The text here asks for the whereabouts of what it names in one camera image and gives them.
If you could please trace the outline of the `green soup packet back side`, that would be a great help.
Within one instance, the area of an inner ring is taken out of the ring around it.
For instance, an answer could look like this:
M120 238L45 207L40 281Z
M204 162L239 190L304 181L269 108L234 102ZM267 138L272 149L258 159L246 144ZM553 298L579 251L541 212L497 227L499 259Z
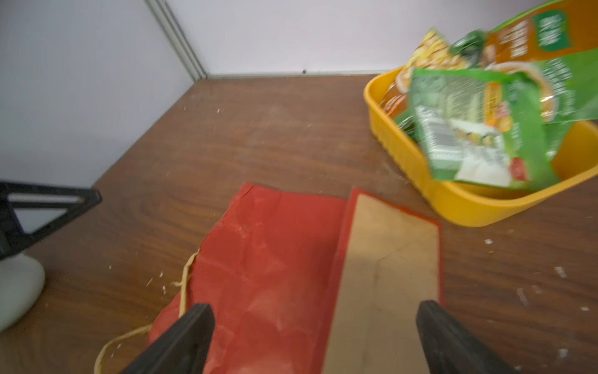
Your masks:
M525 73L416 69L408 100L434 180L524 191L559 183L540 87Z

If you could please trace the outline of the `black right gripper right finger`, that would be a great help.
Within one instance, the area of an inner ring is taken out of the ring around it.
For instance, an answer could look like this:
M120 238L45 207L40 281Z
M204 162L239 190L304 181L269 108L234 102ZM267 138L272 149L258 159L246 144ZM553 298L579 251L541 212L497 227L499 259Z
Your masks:
M417 331L431 373L500 374L514 368L433 300L420 303Z

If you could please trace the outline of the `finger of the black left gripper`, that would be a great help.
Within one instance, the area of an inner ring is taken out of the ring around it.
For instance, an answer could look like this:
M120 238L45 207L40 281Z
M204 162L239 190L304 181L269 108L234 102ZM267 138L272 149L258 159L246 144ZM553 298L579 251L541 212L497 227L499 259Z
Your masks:
M1 259L14 257L102 202L98 189L1 182Z

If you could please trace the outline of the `red paper bag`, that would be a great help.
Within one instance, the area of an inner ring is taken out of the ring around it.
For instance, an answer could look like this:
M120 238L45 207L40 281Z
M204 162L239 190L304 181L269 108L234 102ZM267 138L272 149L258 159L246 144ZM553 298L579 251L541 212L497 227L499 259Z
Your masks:
M178 295L132 335L147 349L208 304L202 373L426 373L416 316L442 302L441 234L361 189L338 199L246 183L189 257Z

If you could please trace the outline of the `orange green mushroom soup packet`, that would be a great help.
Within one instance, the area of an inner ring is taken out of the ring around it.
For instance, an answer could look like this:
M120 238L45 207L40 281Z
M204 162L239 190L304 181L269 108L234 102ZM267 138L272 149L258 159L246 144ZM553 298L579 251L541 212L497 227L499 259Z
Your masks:
M526 73L540 87L548 160L572 124L597 118L597 3L549 1L450 48L472 67Z

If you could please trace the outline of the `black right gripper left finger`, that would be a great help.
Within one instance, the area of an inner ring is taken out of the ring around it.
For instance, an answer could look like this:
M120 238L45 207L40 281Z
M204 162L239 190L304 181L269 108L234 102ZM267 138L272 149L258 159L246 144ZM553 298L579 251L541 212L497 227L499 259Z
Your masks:
M125 374L202 373L216 320L208 304L195 304L123 369Z

